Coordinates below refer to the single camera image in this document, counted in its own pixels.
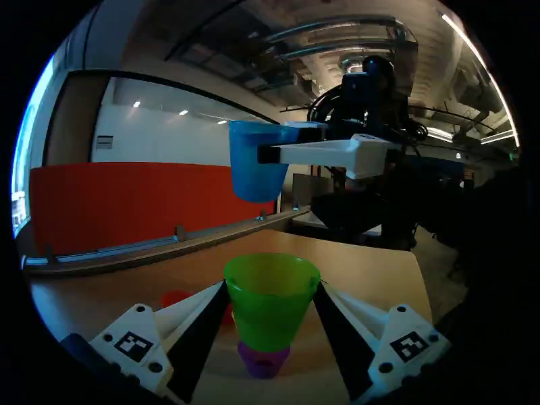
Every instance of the orange wall panel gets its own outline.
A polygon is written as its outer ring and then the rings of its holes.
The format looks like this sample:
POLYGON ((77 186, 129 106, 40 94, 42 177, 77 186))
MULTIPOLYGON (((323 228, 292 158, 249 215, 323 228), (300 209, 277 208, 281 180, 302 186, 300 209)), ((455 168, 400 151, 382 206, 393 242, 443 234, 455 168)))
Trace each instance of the orange wall panel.
POLYGON ((87 252, 255 218, 273 202, 234 195, 231 168, 81 163, 32 169, 30 214, 41 254, 87 252))

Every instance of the ceiling light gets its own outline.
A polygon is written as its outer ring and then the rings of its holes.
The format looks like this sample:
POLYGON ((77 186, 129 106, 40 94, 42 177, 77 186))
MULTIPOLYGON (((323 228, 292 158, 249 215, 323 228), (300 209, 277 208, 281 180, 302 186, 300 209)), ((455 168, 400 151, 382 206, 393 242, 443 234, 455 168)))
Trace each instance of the ceiling light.
POLYGON ((454 135, 450 134, 449 132, 440 130, 439 128, 427 127, 426 129, 428 132, 431 132, 433 135, 442 136, 443 138, 453 139, 454 137, 454 135))
POLYGON ((439 128, 431 128, 427 127, 427 136, 430 136, 435 139, 440 139, 445 142, 453 142, 454 135, 450 134, 449 132, 440 130, 439 128))
POLYGON ((491 136, 486 136, 485 138, 480 139, 480 144, 485 145, 487 143, 496 142, 501 139, 507 139, 513 137, 514 134, 508 134, 505 132, 501 132, 500 134, 495 134, 491 136))
POLYGON ((427 133, 427 136, 430 136, 430 137, 435 138, 435 139, 443 140, 444 142, 450 142, 450 143, 454 142, 452 139, 445 138, 444 136, 434 135, 434 134, 431 134, 429 132, 427 133))
POLYGON ((519 146, 518 132, 516 131, 516 126, 514 125, 514 119, 512 118, 512 114, 510 114, 510 110, 508 109, 508 105, 506 104, 506 100, 504 99, 504 96, 502 95, 501 89, 497 85, 495 78, 493 78, 491 73, 489 73, 489 70, 487 69, 487 66, 484 62, 484 59, 482 59, 482 57, 480 56, 478 49, 473 45, 473 43, 470 41, 467 35, 465 35, 463 31, 461 31, 461 29, 456 25, 456 23, 450 19, 450 17, 448 17, 446 14, 443 14, 442 19, 445 20, 447 24, 451 26, 454 31, 456 31, 456 33, 467 44, 469 49, 472 51, 472 53, 475 54, 475 56, 478 58, 478 60, 484 67, 485 71, 487 72, 487 75, 489 76, 489 79, 493 83, 493 87, 495 87, 495 90, 497 91, 497 94, 499 95, 499 98, 501 99, 501 103, 504 107, 504 111, 506 111, 506 116, 508 117, 508 121, 510 121, 510 126, 512 127, 512 131, 513 131, 513 137, 514 137, 514 140, 516 141, 516 146, 519 146))

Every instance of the purple cup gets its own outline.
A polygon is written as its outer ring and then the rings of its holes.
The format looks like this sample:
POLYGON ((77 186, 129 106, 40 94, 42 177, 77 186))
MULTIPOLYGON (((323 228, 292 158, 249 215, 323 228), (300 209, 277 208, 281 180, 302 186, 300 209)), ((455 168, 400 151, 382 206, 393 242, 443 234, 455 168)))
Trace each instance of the purple cup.
POLYGON ((246 365, 248 372, 253 377, 260 379, 274 378, 279 373, 290 352, 290 346, 279 352, 264 353, 250 349, 242 341, 238 344, 238 354, 246 365))

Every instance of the office ceiling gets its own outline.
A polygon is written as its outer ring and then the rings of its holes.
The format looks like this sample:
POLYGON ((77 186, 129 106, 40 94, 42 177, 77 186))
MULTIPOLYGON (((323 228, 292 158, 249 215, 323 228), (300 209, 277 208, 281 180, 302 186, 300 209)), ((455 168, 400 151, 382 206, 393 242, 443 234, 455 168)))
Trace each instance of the office ceiling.
MULTIPOLYGON (((417 119, 451 133, 461 129, 464 144, 478 146, 478 139, 509 123, 485 71, 441 13, 448 10, 436 0, 198 0, 189 7, 185 1, 162 0, 148 7, 131 45, 150 44, 165 61, 212 71, 280 108, 308 105, 339 84, 350 66, 344 60, 352 57, 354 65, 355 57, 361 62, 366 55, 380 54, 394 63, 396 72, 401 66, 396 75, 409 105, 454 114, 411 111, 417 119), (403 36, 395 24, 357 22, 375 15, 403 23, 403 36), (334 24, 281 40, 269 37, 321 20, 334 24), (410 46, 404 49, 403 43, 410 46), (324 51, 306 53, 309 47, 324 51), (484 126, 456 115, 476 118, 484 126)), ((513 140, 490 146, 515 147, 513 140)))

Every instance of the table surface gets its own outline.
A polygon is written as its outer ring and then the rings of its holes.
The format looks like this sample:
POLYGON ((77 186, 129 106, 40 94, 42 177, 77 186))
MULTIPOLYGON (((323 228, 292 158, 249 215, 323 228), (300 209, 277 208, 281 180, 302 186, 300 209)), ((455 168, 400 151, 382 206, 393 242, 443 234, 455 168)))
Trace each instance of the table surface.
MULTIPOLYGON (((335 289, 383 310, 406 303, 431 322, 422 275, 411 252, 353 246, 263 230, 212 248, 135 269, 69 279, 33 279, 32 295, 51 333, 77 332, 91 340, 132 305, 160 309, 167 291, 201 291, 223 278, 232 258, 253 252, 286 252, 311 261, 335 289)), ((234 326, 216 337, 194 404, 229 398, 237 404, 347 404, 348 396, 323 326, 311 304, 292 353, 272 380, 256 380, 242 364, 234 326)))

